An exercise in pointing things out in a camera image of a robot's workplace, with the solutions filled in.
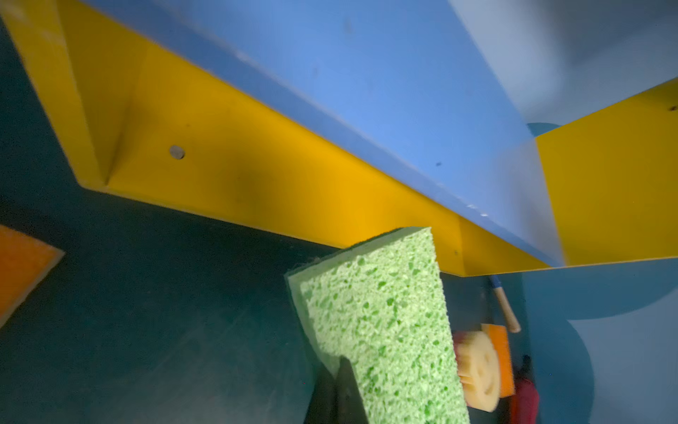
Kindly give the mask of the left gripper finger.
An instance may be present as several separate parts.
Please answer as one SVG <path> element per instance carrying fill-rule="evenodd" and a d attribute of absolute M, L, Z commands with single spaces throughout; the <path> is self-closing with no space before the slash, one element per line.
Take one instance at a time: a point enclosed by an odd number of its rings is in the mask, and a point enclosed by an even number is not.
<path fill-rule="evenodd" d="M 332 374 L 321 366 L 314 386 L 305 424 L 369 424 L 358 382 L 348 358 L 339 358 Z"/>

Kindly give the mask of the green sponge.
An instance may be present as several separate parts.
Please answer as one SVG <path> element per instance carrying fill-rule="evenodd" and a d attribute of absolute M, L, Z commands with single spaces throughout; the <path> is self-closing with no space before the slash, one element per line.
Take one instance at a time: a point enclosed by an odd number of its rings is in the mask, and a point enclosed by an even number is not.
<path fill-rule="evenodd" d="M 331 373 L 351 362 L 371 423 L 467 423 L 432 231 L 384 233 L 286 274 Z"/>

